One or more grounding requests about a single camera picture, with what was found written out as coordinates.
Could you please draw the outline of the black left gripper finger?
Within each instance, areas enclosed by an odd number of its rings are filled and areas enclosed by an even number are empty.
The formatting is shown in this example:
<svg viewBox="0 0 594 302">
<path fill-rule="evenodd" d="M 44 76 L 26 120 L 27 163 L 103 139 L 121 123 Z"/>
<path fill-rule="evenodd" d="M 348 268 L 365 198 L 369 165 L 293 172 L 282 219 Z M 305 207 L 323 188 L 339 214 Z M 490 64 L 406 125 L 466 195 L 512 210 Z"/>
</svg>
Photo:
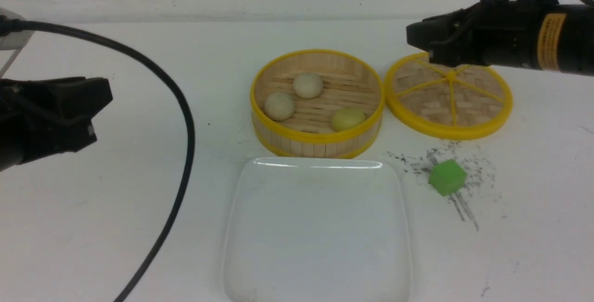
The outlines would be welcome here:
<svg viewBox="0 0 594 302">
<path fill-rule="evenodd" d="M 25 116 L 9 116 L 11 166 L 53 155 L 76 153 L 96 142 L 97 135 L 89 119 L 72 126 L 56 126 Z"/>
<path fill-rule="evenodd" d="M 2 78 L 1 88 L 23 102 L 66 120 L 95 117 L 113 100 L 108 79 L 67 77 L 38 81 Z"/>
</svg>

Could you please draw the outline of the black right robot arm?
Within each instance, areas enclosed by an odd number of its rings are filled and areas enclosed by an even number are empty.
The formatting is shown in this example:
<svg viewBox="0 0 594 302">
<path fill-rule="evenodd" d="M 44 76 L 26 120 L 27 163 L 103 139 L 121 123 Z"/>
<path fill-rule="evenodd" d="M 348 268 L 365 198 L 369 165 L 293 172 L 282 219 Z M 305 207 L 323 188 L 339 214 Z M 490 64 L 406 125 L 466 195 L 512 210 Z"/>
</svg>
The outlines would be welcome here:
<svg viewBox="0 0 594 302">
<path fill-rule="evenodd" d="M 593 0 L 479 0 L 407 26 L 433 64 L 594 73 Z"/>
</svg>

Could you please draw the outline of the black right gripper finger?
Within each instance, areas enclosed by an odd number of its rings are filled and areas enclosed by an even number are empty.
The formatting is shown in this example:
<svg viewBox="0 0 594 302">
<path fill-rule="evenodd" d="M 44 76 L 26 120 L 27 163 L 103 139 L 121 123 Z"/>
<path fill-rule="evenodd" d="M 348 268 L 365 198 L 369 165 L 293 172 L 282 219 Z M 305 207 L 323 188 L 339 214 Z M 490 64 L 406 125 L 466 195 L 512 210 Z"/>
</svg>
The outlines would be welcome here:
<svg viewBox="0 0 594 302">
<path fill-rule="evenodd" d="M 457 67 L 482 65 L 483 36 L 477 33 L 429 34 L 428 52 L 431 63 Z"/>
<path fill-rule="evenodd" d="M 446 40 L 466 19 L 468 12 L 460 9 L 407 25 L 407 43 L 416 48 L 428 48 L 431 42 Z"/>
</svg>

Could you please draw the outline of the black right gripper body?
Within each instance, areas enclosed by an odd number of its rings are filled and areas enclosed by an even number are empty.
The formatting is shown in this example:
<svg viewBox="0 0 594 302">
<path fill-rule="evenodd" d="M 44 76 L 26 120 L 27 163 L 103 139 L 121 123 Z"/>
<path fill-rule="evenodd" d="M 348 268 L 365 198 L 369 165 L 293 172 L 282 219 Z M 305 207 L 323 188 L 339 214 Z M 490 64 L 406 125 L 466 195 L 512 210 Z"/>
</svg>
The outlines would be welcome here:
<svg viewBox="0 0 594 302">
<path fill-rule="evenodd" d="M 537 69 L 536 0 L 479 0 L 469 8 L 461 64 Z"/>
</svg>

